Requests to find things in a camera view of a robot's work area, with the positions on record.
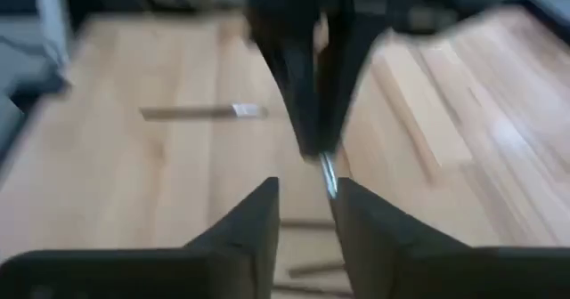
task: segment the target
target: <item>black object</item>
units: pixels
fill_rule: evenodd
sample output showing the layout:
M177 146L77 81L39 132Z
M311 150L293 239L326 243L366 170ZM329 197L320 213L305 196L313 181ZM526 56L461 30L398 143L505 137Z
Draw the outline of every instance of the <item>black object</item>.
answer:
M248 0L252 36L273 73L303 155L334 152L357 78L387 28L434 35L495 5L524 0ZM329 44L314 64L314 26Z
M347 178L332 202L358 299L570 294L568 248L469 247Z
M279 186L268 178L181 248L37 251L0 267L1 298L269 299Z

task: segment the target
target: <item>wooden plank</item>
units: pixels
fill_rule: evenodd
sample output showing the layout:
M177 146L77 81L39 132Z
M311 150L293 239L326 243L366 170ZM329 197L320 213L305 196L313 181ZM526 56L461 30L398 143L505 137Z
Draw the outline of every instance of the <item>wooden plank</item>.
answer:
M410 133L430 176L440 167L470 162L439 94L404 42L383 44L373 58L373 74Z

